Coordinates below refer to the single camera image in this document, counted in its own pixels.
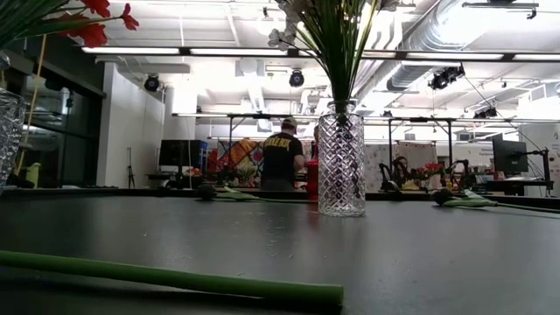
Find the red ribbed glass vase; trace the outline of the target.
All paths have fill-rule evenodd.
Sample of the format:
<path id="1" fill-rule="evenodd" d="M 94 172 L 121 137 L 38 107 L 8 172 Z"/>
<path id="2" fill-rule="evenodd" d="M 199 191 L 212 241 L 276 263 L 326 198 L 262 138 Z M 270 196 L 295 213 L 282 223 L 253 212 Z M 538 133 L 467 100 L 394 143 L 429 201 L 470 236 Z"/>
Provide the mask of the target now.
<path id="1" fill-rule="evenodd" d="M 319 161 L 314 158 L 307 163 L 306 191 L 309 200 L 317 201 L 319 198 Z"/>

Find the clear diamond-cut glass vase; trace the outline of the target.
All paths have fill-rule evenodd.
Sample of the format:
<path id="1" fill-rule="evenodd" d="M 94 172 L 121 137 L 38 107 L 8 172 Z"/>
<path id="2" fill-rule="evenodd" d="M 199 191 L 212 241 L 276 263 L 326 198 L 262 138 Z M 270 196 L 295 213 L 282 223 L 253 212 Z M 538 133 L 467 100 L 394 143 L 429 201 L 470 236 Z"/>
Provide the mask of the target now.
<path id="1" fill-rule="evenodd" d="M 361 217 L 366 207 L 364 119 L 353 101 L 330 101 L 318 120 L 318 210 Z"/>

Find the green stem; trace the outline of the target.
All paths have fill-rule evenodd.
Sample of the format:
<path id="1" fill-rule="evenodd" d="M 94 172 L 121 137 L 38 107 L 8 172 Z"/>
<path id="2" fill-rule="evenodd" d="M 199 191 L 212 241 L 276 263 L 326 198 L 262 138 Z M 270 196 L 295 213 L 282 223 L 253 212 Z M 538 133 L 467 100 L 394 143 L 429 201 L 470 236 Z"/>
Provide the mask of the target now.
<path id="1" fill-rule="evenodd" d="M 0 265 L 276 301 L 303 301 L 318 305 L 338 306 L 344 300 L 344 287 L 341 285 L 286 283 L 203 275 L 55 255 L 0 250 Z"/>

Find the red artificial flower bunch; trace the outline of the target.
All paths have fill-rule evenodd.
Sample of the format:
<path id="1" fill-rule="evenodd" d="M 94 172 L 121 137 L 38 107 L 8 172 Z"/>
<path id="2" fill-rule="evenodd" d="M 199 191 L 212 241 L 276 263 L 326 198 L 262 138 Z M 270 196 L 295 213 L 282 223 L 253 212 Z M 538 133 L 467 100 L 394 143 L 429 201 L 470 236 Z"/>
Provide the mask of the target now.
<path id="1" fill-rule="evenodd" d="M 120 20 L 129 31 L 139 26 L 128 3 L 114 15 L 109 0 L 77 1 L 72 6 L 71 0 L 0 0 L 0 50 L 17 40 L 50 34 L 80 38 L 94 48 L 107 44 L 107 22 Z"/>

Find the clear wavy glass vase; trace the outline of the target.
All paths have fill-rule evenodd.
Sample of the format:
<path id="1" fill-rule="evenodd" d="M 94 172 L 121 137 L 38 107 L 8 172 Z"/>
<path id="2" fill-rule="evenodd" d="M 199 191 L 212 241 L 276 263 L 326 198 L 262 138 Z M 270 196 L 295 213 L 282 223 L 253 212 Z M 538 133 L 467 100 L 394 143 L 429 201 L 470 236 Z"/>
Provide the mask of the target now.
<path id="1" fill-rule="evenodd" d="M 0 196 L 13 170 L 25 120 L 25 100 L 0 85 Z"/>

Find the black monitor on arm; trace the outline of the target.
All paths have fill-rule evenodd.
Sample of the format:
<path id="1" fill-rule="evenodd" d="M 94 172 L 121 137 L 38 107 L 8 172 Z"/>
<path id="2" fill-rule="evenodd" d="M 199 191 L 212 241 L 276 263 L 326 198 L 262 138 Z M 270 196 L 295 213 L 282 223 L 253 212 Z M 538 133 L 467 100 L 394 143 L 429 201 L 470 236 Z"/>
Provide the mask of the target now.
<path id="1" fill-rule="evenodd" d="M 529 171 L 527 145 L 524 142 L 493 140 L 493 162 L 497 172 L 522 173 Z"/>

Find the distant red flowers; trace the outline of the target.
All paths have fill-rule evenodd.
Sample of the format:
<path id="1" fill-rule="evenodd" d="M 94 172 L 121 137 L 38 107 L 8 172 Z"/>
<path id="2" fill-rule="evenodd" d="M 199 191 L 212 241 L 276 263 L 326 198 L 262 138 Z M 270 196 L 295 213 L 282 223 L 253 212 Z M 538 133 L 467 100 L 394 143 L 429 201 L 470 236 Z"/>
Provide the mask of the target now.
<path id="1" fill-rule="evenodd" d="M 416 170 L 419 174 L 426 177 L 431 177 L 433 175 L 441 175 L 445 173 L 445 167 L 440 163 L 428 163 L 424 167 L 420 167 Z"/>

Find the person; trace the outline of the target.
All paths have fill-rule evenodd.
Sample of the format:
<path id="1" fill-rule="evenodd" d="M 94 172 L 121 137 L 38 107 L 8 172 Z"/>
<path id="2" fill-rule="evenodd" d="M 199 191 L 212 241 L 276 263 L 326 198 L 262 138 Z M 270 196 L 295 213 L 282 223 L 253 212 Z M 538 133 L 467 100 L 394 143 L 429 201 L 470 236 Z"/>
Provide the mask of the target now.
<path id="1" fill-rule="evenodd" d="M 292 192 L 296 174 L 305 167 L 301 141 L 296 138 L 298 123 L 293 117 L 282 121 L 281 130 L 263 143 L 261 189 Z"/>

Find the overhead LED light bar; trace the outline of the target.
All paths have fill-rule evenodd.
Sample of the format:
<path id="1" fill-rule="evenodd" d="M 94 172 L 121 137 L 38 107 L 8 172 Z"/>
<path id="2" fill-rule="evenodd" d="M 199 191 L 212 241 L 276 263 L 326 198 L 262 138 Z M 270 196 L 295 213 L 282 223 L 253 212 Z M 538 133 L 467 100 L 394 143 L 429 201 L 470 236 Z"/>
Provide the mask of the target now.
<path id="1" fill-rule="evenodd" d="M 172 56 L 172 57 L 255 57 L 255 58 L 314 58 L 308 49 L 274 48 L 201 48 L 201 47 L 141 47 L 141 46 L 83 46 L 84 53 L 115 56 Z M 364 60 L 413 60 L 413 61 L 461 61 L 505 63 L 560 63 L 560 52 L 441 52 L 403 50 L 365 50 Z"/>

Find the white globe pendant lamp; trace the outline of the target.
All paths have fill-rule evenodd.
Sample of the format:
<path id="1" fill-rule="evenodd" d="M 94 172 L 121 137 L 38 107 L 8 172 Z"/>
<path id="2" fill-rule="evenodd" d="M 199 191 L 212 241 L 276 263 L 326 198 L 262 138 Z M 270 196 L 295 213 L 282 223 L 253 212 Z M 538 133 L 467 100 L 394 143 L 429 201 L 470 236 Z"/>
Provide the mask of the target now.
<path id="1" fill-rule="evenodd" d="M 282 25 L 277 17 L 269 14 L 267 7 L 262 7 L 262 15 L 256 20 L 256 29 L 262 35 L 268 36 L 274 29 Z"/>

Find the black tripod stand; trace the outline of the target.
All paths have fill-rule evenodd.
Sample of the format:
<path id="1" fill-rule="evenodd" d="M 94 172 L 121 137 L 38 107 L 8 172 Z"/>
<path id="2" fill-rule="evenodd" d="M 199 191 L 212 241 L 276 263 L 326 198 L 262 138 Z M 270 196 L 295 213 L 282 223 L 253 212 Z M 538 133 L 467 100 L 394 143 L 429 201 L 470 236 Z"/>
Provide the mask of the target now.
<path id="1" fill-rule="evenodd" d="M 128 180 L 128 188 L 135 188 L 135 176 L 132 169 L 132 156 L 131 156 L 131 148 L 127 148 L 127 180 Z"/>

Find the black track spotlight cluster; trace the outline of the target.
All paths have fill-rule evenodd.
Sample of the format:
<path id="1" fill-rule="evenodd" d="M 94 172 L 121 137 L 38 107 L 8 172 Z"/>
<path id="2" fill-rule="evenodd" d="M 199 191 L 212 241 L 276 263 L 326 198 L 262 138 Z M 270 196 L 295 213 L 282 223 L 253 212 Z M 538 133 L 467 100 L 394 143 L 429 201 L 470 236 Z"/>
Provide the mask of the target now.
<path id="1" fill-rule="evenodd" d="M 465 74 L 463 65 L 446 67 L 444 70 L 433 74 L 428 87 L 432 90 L 445 89 Z"/>

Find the yellow-green bottle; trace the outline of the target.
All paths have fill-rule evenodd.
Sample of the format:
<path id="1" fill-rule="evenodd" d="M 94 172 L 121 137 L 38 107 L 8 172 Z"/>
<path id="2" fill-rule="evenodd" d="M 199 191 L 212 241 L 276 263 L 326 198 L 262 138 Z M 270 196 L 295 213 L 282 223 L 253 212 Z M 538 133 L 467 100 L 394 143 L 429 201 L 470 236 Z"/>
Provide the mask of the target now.
<path id="1" fill-rule="evenodd" d="M 26 168 L 25 179 L 32 183 L 32 188 L 38 187 L 41 163 L 33 163 Z"/>

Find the black metal rig frame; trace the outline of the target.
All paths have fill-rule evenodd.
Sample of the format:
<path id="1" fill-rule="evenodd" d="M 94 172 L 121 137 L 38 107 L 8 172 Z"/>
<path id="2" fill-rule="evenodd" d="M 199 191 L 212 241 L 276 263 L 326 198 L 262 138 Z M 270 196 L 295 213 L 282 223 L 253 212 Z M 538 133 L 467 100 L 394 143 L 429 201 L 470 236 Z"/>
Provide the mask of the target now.
<path id="1" fill-rule="evenodd" d="M 218 118 L 227 118 L 229 120 L 229 132 L 227 136 L 227 140 L 232 142 L 233 140 L 233 130 L 235 129 L 234 120 L 235 119 L 253 119 L 253 120 L 279 120 L 282 121 L 285 118 L 290 118 L 290 115 L 280 115 L 280 114 L 259 114 L 259 113 L 245 113 L 245 114 L 224 114 L 224 113 L 172 113 L 173 117 L 182 117 L 182 118 L 210 118 L 210 119 L 218 119 Z M 401 125 L 409 125 L 410 127 L 425 127 L 428 124 L 438 125 L 441 123 L 445 123 L 445 126 L 442 127 L 448 137 L 445 140 L 448 146 L 448 157 L 450 160 L 453 158 L 453 135 L 452 135 L 452 127 L 453 125 L 459 126 L 461 123 L 463 124 L 475 124 L 479 123 L 481 128 L 492 127 L 492 128 L 510 128 L 510 129 L 517 129 L 520 125 L 523 124 L 558 124 L 560 120 L 550 120 L 550 119 L 517 119 L 517 118 L 505 118 L 505 119 L 474 119 L 474 118 L 451 118 L 451 117 L 424 117 L 424 116 L 417 116 L 417 117 L 386 117 L 386 116 L 365 116 L 361 118 L 365 125 L 372 125 L 372 126 L 385 126 L 388 128 L 388 137 L 385 139 L 389 145 L 397 142 L 396 138 L 393 138 L 392 133 L 396 131 L 398 126 Z"/>

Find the silver ventilation duct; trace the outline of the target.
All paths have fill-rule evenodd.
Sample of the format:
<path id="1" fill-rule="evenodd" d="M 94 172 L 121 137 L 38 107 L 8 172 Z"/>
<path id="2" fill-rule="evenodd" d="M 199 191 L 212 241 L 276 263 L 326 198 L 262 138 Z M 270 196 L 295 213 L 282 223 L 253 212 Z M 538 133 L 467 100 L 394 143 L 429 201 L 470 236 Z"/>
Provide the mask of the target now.
<path id="1" fill-rule="evenodd" d="M 494 9 L 473 8 L 464 3 L 483 0 L 440 0 L 435 9 L 399 45 L 406 51 L 461 51 L 497 24 Z M 387 89 L 402 91 L 425 76 L 435 66 L 410 66 L 404 61 L 392 62 L 393 74 Z"/>

